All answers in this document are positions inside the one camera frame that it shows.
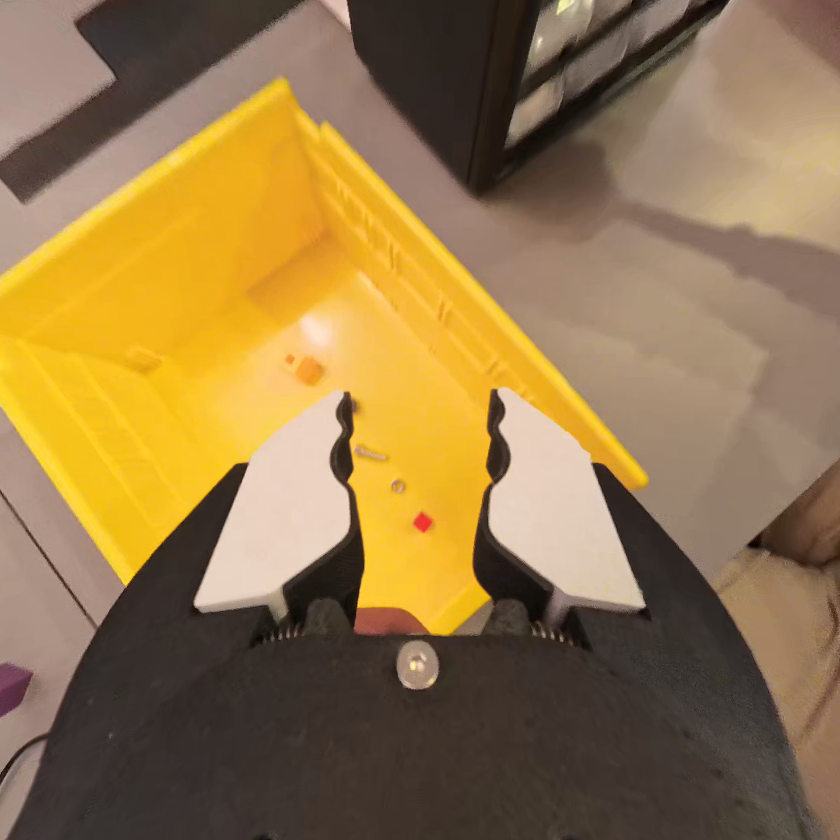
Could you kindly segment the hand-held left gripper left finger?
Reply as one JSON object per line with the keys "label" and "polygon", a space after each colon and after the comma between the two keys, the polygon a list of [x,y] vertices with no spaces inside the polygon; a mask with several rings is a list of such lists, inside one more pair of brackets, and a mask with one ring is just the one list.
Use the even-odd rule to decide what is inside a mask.
{"label": "hand-held left gripper left finger", "polygon": [[200,613],[264,606],[301,622],[318,599],[353,621],[364,546],[350,476],[353,400],[333,391],[249,459],[194,595]]}

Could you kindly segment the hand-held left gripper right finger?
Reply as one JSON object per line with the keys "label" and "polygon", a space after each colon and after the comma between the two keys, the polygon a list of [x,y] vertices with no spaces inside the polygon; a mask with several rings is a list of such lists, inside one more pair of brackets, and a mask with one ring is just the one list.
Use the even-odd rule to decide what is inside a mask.
{"label": "hand-held left gripper right finger", "polygon": [[561,627],[573,610],[640,617],[646,600],[576,438],[511,388],[490,394],[489,483],[473,570],[496,612]]}

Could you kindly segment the yellow plastic storage bin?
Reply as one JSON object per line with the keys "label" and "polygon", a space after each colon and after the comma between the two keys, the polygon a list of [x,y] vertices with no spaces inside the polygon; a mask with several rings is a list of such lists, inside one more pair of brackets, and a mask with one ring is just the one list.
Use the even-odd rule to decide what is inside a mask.
{"label": "yellow plastic storage bin", "polygon": [[[625,488],[648,476],[561,373],[284,80],[2,276],[2,408],[122,583],[216,483],[330,392],[358,406],[362,607],[448,633],[472,570],[490,391]],[[287,354],[325,367],[299,383]],[[391,490],[394,478],[406,490]],[[434,520],[426,533],[413,520]]]}

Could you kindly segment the black drawer cabinet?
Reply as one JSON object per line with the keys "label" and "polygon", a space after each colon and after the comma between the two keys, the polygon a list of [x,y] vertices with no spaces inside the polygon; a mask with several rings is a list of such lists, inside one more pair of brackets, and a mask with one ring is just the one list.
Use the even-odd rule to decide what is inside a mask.
{"label": "black drawer cabinet", "polygon": [[478,196],[687,47],[726,1],[349,2],[373,82]]}

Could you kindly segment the person's trouser leg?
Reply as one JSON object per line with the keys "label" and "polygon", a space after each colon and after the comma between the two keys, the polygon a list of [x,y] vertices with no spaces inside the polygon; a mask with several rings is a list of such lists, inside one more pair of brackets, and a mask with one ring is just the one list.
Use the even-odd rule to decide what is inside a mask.
{"label": "person's trouser leg", "polygon": [[714,584],[770,688],[826,838],[839,838],[839,463]]}

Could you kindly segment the purple block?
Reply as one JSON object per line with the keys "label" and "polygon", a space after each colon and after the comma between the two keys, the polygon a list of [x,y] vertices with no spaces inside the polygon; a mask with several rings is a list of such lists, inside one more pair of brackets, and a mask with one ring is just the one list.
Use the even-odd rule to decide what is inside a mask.
{"label": "purple block", "polygon": [[1,664],[1,718],[6,717],[24,702],[35,672],[11,662]]}

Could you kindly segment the black tape strip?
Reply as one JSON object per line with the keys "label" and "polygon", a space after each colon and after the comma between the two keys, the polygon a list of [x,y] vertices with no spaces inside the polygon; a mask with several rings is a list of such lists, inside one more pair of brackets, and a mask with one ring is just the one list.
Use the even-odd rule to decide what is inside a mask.
{"label": "black tape strip", "polygon": [[73,20],[114,80],[2,157],[2,183],[22,204],[300,1],[107,1]]}

